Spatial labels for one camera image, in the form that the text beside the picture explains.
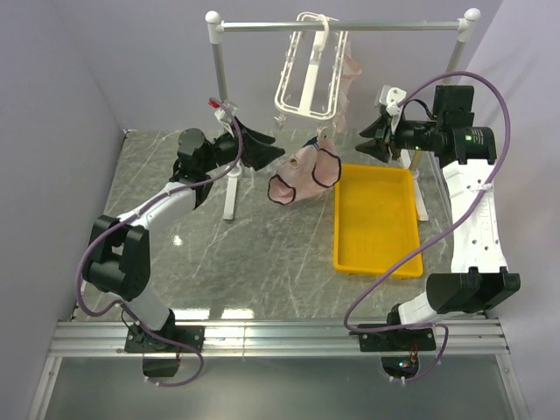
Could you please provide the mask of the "white far-side hanger clip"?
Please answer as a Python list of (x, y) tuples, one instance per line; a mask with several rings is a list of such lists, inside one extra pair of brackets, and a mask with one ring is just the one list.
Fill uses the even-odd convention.
[(322, 126), (317, 129), (317, 139), (318, 142), (322, 142), (326, 139), (331, 140), (333, 134), (333, 128), (331, 126)]

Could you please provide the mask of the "yellow plastic tray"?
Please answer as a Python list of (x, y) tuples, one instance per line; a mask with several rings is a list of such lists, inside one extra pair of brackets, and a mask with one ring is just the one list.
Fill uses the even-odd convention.
[(334, 268), (380, 276), (419, 246), (410, 172), (343, 164), (334, 187)]

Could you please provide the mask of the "white near-corner hanger clip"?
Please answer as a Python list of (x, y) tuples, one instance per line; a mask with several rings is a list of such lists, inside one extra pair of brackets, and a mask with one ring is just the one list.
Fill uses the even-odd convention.
[(284, 124), (285, 124), (285, 121), (286, 121), (286, 115), (281, 114), (281, 115), (275, 116), (274, 120), (276, 122), (276, 128), (278, 130), (281, 130), (284, 127)]

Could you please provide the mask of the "white metal clothes rack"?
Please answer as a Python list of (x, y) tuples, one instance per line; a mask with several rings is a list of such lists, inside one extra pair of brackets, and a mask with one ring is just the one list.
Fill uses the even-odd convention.
[[(352, 58), (350, 32), (454, 31), (457, 41), (446, 68), (450, 72), (456, 69), (479, 19), (480, 10), (477, 8), (467, 10), (463, 17), (454, 21), (438, 22), (349, 22), (310, 11), (301, 12), (294, 21), (286, 22), (226, 22), (215, 10), (210, 10), (205, 16), (219, 98), (228, 111), (235, 113), (237, 107), (228, 95), (222, 51), (224, 35), (228, 32), (289, 32), (290, 43), (274, 95), (274, 104), (279, 112), (275, 118), (276, 126), (281, 129), (287, 116), (296, 116), (314, 121), (320, 128), (332, 126), (338, 132), (346, 123), (349, 87), (361, 73), (360, 65)], [(302, 85), (297, 90), (299, 102), (291, 105), (289, 100), (293, 90), (290, 84), (299, 45), (307, 32), (312, 34), (310, 58)]]

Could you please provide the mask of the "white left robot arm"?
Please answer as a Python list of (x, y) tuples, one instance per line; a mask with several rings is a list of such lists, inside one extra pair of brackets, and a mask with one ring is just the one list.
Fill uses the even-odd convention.
[(93, 224), (78, 284), (89, 283), (115, 297), (130, 320), (124, 350), (143, 355), (145, 380), (172, 387), (185, 354), (202, 356), (205, 328), (178, 325), (174, 311), (150, 286), (153, 239), (176, 219), (200, 207), (215, 179), (211, 171), (232, 171), (238, 164), (256, 171), (285, 153), (275, 138), (245, 127), (238, 119), (231, 130), (208, 140), (190, 128), (178, 137), (177, 158), (161, 192), (118, 217), (100, 216)]

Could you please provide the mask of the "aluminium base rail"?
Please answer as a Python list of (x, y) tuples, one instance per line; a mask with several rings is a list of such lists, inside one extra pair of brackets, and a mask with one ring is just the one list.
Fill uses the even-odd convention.
[[(202, 353), (243, 359), (277, 357), (353, 357), (361, 355), (363, 337), (351, 334), (337, 319), (186, 321), (205, 336)], [(57, 324), (28, 417), (45, 417), (61, 363), (65, 358), (130, 356), (125, 348), (128, 327), (122, 322), (60, 322)], [(446, 320), (425, 335), (447, 355), (493, 355), (514, 418), (529, 411), (513, 369), (509, 346), (498, 319), (474, 316)]]

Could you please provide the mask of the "white plastic clip hanger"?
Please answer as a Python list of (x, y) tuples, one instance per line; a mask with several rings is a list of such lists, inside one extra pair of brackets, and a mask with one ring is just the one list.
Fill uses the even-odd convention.
[(310, 11), (299, 13), (297, 21), (320, 27), (290, 35), (274, 104), (283, 115), (330, 122), (340, 103), (348, 32), (333, 28), (335, 18)]

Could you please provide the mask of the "white pink underwear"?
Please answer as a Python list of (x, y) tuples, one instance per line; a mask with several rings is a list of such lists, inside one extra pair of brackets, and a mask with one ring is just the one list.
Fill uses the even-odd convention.
[(332, 120), (332, 126), (337, 134), (342, 133), (346, 128), (346, 113), (349, 106), (348, 92), (356, 78), (362, 73), (361, 65), (354, 60), (352, 55), (352, 45), (350, 41), (346, 42), (346, 49), (342, 72), (339, 84), (338, 108), (335, 117)]

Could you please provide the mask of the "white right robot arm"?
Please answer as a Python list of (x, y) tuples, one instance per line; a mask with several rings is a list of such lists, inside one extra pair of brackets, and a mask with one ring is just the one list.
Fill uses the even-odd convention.
[(377, 99), (379, 117), (360, 133), (366, 141), (357, 151), (383, 162), (402, 150), (433, 153), (451, 203), (450, 272), (429, 275), (424, 292), (396, 304), (386, 325), (359, 327), (363, 339), (386, 339), (390, 352), (415, 348), (420, 331), (432, 331), (444, 315), (492, 310), (521, 288), (499, 238), (491, 177), (502, 158), (493, 131), (473, 124), (473, 96), (472, 86), (438, 85), (427, 120), (412, 121), (404, 116), (405, 91), (385, 86)]

